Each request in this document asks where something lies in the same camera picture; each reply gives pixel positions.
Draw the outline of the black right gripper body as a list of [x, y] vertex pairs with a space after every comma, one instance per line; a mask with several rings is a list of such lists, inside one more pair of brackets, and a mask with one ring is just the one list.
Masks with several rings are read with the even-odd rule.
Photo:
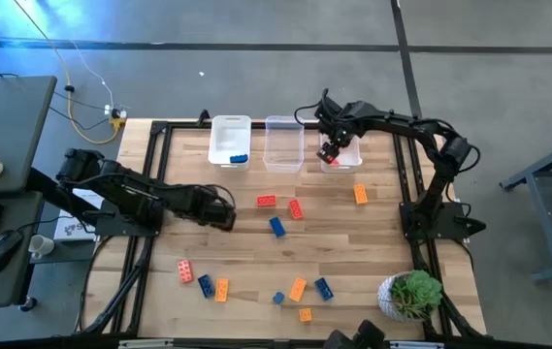
[[349, 145], [354, 137], [361, 139], [366, 135], [362, 125], [346, 114], [349, 110], [349, 105], [341, 107], [332, 100], [319, 103], [314, 116], [319, 120], [319, 132], [328, 137], [329, 143]]

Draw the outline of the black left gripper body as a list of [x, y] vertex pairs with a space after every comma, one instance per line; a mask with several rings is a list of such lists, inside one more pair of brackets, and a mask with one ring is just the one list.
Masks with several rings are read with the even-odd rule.
[[209, 186], [191, 186], [181, 190], [183, 199], [177, 209], [177, 216], [195, 221], [227, 221], [218, 211], [231, 207], [216, 189]]

